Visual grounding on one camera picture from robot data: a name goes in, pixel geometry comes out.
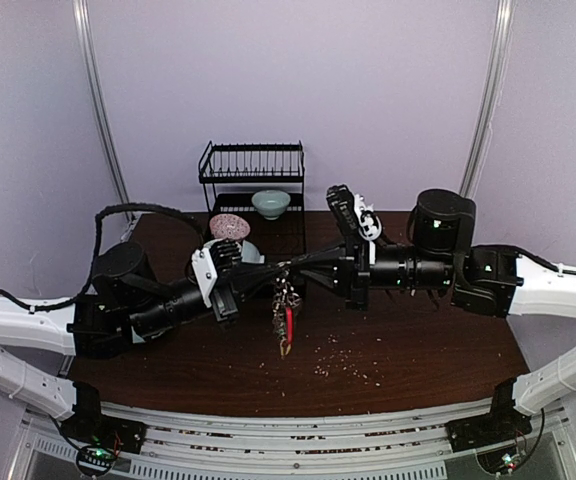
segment wooden tabletop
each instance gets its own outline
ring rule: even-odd
[[[388,235],[402,241],[407,213],[381,218]],[[327,212],[306,213],[306,231],[310,251],[339,236]],[[145,215],[132,239],[166,282],[183,275],[197,237],[174,220]],[[269,301],[254,299],[226,332],[208,316],[112,360],[76,359],[70,378],[94,385],[104,401],[134,407],[302,417],[479,400],[527,372],[505,320],[464,313],[447,299],[437,311],[423,292],[394,300],[374,291],[367,312],[348,311],[343,299],[309,285],[285,360]]]

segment pink bowl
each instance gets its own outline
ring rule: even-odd
[[[232,213],[220,213],[210,220],[210,232],[215,238],[242,241],[250,233],[250,225]]]

